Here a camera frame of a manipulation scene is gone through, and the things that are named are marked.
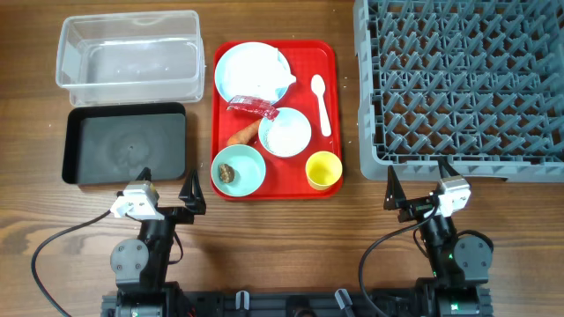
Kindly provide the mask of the grey dishwasher rack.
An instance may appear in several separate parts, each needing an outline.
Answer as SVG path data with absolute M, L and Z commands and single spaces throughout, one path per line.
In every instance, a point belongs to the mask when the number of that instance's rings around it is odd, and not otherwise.
M 560 1 L 369 1 L 353 6 L 360 170 L 432 181 L 563 179 Z

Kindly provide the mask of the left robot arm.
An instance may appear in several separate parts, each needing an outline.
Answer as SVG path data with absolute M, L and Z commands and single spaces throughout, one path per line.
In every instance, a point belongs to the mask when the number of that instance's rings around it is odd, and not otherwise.
M 167 282 L 173 244 L 180 242 L 177 225 L 191 225 L 206 212 L 197 171 L 186 178 L 179 194 L 180 207 L 160 207 L 160 196 L 146 167 L 126 188 L 116 194 L 110 208 L 115 217 L 140 223 L 135 239 L 120 242 L 112 251 L 110 266 L 115 273 L 116 296 L 102 300 L 102 316 L 195 316 L 195 306 L 177 282 Z

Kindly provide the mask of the brown food scrap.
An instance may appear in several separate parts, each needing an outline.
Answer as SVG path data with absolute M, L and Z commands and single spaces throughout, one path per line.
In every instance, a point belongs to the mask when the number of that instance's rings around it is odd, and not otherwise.
M 219 177 L 224 183 L 231 183 L 234 181 L 235 170 L 230 165 L 222 163 L 219 165 Z

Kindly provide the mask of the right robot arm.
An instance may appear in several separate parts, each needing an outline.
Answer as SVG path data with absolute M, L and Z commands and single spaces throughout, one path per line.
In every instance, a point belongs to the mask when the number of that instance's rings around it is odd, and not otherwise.
M 489 280 L 494 244 L 483 233 L 455 228 L 452 216 L 471 196 L 470 183 L 445 159 L 438 160 L 441 178 L 429 195 L 408 199 L 393 167 L 388 168 L 384 208 L 398 210 L 398 221 L 417 223 L 418 234 L 434 273 L 412 288 L 375 291 L 373 301 L 388 316 L 469 316 L 494 314 Z

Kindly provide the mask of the white plastic spoon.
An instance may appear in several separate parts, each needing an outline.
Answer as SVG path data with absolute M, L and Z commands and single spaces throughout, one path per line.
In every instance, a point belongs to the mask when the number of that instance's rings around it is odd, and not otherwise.
M 311 91 L 317 98 L 322 135 L 329 137 L 331 136 L 331 126 L 324 101 L 325 83 L 323 81 L 323 78 L 319 74 L 315 74 L 311 79 L 310 87 Z

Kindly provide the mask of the yellow plastic cup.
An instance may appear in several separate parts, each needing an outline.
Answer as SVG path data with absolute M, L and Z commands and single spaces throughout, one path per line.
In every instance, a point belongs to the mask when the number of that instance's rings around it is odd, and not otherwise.
M 340 158 L 329 151 L 312 154 L 305 165 L 308 184 L 315 190 L 326 190 L 340 180 L 343 166 Z

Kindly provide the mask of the red snack wrapper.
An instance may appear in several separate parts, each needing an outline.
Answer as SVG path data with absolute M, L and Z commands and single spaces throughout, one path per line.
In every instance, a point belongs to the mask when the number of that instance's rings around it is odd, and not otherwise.
M 276 109 L 268 100 L 243 95 L 234 96 L 228 102 L 226 110 L 257 114 L 270 121 L 274 121 L 279 115 L 279 110 Z

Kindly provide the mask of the black waste tray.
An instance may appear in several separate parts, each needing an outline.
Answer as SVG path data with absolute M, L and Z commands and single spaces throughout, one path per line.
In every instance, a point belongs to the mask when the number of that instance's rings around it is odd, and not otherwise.
M 67 119 L 62 179 L 72 185 L 154 181 L 186 171 L 187 119 L 178 102 L 77 107 Z

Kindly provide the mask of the clear plastic bin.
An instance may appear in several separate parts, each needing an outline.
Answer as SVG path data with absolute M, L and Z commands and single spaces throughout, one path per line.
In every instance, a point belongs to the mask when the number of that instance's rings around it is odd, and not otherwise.
M 204 42 L 195 11 L 68 17 L 56 56 L 56 84 L 74 107 L 198 102 Z

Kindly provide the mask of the red serving tray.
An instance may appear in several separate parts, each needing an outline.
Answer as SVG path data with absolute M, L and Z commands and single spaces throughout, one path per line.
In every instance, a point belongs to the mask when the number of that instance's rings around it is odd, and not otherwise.
M 305 165 L 308 158 L 318 151 L 330 151 L 342 158 L 340 117 L 338 104 L 338 79 L 336 57 L 333 48 L 320 40 L 270 40 L 262 41 L 277 48 L 288 61 L 291 73 L 297 77 L 297 83 L 291 84 L 283 93 L 278 107 L 291 107 L 302 112 L 312 124 L 312 139 L 308 147 L 292 158 L 277 158 L 267 152 L 257 136 L 249 146 L 255 148 L 265 161 L 266 174 L 263 184 L 254 193 L 244 197 L 232 197 L 222 193 L 213 183 L 215 193 L 228 201 L 257 201 L 283 199 L 317 199 L 334 195 L 340 189 L 342 177 L 329 189 L 319 191 L 308 184 Z M 310 89 L 311 78 L 319 74 L 325 83 L 323 95 L 332 129 L 331 137 L 321 134 L 319 112 L 315 95 Z M 211 120 L 211 165 L 217 154 L 226 148 L 228 138 L 257 120 L 256 115 L 227 111 L 227 101 L 220 97 L 218 88 L 212 94 Z

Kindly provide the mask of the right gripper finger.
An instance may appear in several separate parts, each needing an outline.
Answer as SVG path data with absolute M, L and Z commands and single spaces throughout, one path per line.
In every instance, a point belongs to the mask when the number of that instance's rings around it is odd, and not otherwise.
M 437 164 L 439 168 L 439 174 L 442 179 L 461 177 L 461 174 L 457 172 L 445 158 L 438 158 Z
M 406 196 L 393 166 L 388 167 L 388 182 L 384 207 L 404 207 Z

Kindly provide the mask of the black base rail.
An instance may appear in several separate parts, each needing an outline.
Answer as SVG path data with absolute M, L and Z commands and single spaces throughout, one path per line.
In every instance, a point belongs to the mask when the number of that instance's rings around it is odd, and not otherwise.
M 370 299 L 345 289 L 320 293 L 186 292 L 178 311 L 180 316 L 211 317 L 376 316 L 373 306 L 388 316 L 494 315 L 490 291 L 476 287 L 458 291 L 383 289 L 374 291 Z

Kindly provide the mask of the white rice pile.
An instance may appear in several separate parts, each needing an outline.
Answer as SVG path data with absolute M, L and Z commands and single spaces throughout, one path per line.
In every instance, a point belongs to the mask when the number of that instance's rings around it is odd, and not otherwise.
M 308 145 L 310 133 L 303 127 L 273 125 L 264 134 L 264 147 L 281 158 L 292 157 Z

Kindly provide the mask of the light blue bowl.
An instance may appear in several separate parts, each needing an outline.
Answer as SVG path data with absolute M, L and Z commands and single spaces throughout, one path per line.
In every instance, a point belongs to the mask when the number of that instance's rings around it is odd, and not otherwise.
M 312 128 L 302 112 L 290 107 L 281 107 L 273 121 L 266 118 L 261 120 L 258 137 L 261 145 L 270 154 L 283 159 L 291 158 L 308 147 Z

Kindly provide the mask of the green bowl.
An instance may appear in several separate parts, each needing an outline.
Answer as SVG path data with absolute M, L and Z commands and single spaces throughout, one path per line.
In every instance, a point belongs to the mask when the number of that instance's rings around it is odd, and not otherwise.
M 220 176 L 221 165 L 234 170 L 234 179 L 225 183 Z M 211 181 L 216 189 L 231 197 L 244 197 L 256 192 L 265 179 L 266 165 L 255 148 L 237 144 L 221 150 L 211 163 Z

